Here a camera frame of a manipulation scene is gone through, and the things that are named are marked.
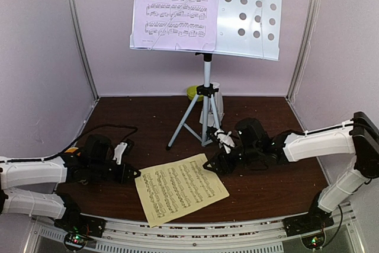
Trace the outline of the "yellow sheet music page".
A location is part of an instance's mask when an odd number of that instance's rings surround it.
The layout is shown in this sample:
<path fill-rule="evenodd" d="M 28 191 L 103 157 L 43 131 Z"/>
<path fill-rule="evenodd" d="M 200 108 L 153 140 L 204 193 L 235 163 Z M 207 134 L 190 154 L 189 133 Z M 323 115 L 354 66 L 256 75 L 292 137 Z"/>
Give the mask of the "yellow sheet music page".
<path fill-rule="evenodd" d="M 144 168 L 135 179 L 151 228 L 196 212 L 229 196 L 217 174 L 203 168 L 204 153 Z"/>

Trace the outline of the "purple sheet music page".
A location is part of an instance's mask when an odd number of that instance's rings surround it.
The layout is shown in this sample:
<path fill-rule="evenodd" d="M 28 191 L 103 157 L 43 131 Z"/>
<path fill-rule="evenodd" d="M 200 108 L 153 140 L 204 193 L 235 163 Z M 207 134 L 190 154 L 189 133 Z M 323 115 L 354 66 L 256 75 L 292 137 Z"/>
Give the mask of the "purple sheet music page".
<path fill-rule="evenodd" d="M 219 0 L 134 0 L 130 48 L 212 52 Z"/>

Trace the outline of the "white perforated music stand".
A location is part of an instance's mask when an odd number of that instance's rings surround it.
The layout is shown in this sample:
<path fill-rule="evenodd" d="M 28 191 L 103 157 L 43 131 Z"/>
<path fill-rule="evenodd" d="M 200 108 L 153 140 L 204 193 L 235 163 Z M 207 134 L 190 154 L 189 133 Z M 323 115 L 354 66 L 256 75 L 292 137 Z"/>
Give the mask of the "white perforated music stand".
<path fill-rule="evenodd" d="M 203 146 L 211 142 L 207 136 L 209 102 L 211 102 L 215 127 L 220 127 L 214 99 L 217 89 L 213 88 L 210 79 L 213 56 L 242 56 L 277 61 L 280 53 L 281 5 L 282 0 L 219 0 L 215 50 L 170 51 L 190 52 L 203 57 L 204 82 L 197 88 L 196 95 L 204 97 L 202 131 L 197 134 L 197 139 Z"/>

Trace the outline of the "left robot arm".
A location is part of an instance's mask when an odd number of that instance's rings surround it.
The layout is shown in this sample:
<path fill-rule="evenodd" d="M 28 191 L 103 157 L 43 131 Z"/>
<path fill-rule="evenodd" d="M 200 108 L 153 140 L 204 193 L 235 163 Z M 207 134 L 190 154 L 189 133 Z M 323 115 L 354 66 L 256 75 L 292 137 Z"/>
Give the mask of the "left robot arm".
<path fill-rule="evenodd" d="M 100 134 L 91 134 L 81 148 L 68 148 L 45 158 L 1 158 L 1 213 L 43 216 L 70 235 L 100 237 L 105 220 L 82 214 L 68 194 L 43 194 L 26 185 L 70 184 L 113 180 L 133 181 L 141 172 L 124 161 L 134 143 L 125 138 L 117 146 Z"/>

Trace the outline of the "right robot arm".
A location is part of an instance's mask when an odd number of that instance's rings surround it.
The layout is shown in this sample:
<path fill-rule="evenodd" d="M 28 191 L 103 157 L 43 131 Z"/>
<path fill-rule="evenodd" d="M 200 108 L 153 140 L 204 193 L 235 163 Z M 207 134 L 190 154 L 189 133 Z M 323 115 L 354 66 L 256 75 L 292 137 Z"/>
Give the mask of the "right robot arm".
<path fill-rule="evenodd" d="M 256 118 L 235 125 L 241 144 L 235 145 L 229 132 L 211 128 L 207 134 L 221 151 L 204 163 L 218 175 L 231 174 L 239 164 L 262 162 L 283 165 L 316 156 L 351 154 L 352 161 L 338 179 L 317 193 L 306 214 L 283 220 L 287 236 L 301 235 L 332 226 L 332 212 L 363 184 L 378 178 L 378 128 L 359 111 L 352 119 L 324 129 L 287 130 L 269 137 Z"/>

